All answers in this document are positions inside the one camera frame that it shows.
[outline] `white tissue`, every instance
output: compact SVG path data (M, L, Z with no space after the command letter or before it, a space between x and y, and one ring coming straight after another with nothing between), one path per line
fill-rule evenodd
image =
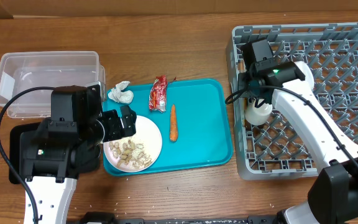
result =
M125 88L130 84L130 81L122 81L116 85L115 88L111 89L108 97L117 103L131 103L134 99L134 93L130 90L123 92Z

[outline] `blue tray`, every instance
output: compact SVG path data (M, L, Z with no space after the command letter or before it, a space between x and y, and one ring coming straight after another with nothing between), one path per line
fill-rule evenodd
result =
M151 174L173 170L223 165L233 155L229 121L221 84L213 79L177 81L167 88L167 111L149 110L152 84L129 86L134 100L129 105L136 114L151 119L160 129L162 150L157 161L148 169L126 173L113 167L103 153L106 171L114 176ZM177 108L178 140L169 140L170 112ZM103 111L122 106L108 99Z

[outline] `food scrap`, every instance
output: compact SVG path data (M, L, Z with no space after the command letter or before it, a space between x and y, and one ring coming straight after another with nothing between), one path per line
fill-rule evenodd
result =
M149 96L149 110L165 112L167 110L167 78L165 75L155 77Z
M140 169L146 168L152 163L150 155L144 152L144 145L142 143L136 144L128 140L128 142L122 144L122 149L120 149L117 141L114 143L109 142L109 148L112 156L116 159L119 158L118 167L125 164L126 166L132 166L134 169Z
M177 110L175 105L172 105L171 108L171 121L170 121L170 133L169 139L173 142L178 139L178 123L177 123Z

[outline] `white round plate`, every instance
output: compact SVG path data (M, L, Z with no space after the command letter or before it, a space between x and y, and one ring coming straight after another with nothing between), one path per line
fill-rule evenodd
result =
M134 134L133 136L122 138L113 142L118 142L121 149L122 149L121 145L124 142L128 142L129 139L136 144L143 143L144 152L150 154L150 158L152 159L152 163L147 167L141 167L139 169L136 169L132 167L131 165L132 162L130 162L129 165L125 165L124 163L122 163L120 167L118 167L117 163L119 158L116 159L114 158L114 156L112 156L112 150L110 150L108 142L103 143L103 150L107 160L110 162L110 164L113 167L124 172L139 172L144 169L147 169L157 160L161 152L161 148L162 148L161 132L153 121L143 116L137 116L135 122L135 128L136 128L136 134Z

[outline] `wooden table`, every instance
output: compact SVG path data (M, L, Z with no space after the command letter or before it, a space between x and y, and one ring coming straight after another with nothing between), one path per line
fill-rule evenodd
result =
M150 83L162 74L169 80L211 77L221 82L227 96L224 49L233 27L356 21L358 11L0 20L0 59L6 52L94 50L106 69L109 88L121 80ZM233 126L231 105L227 111ZM30 122L2 122L6 150L10 130ZM10 184L7 174L0 156L0 223L22 223L24 189ZM234 156L224 166L128 178L112 177L101 167L80 176L68 218L81 218L87 211L147 219L275 214L304 201L313 182L314 178L244 181Z

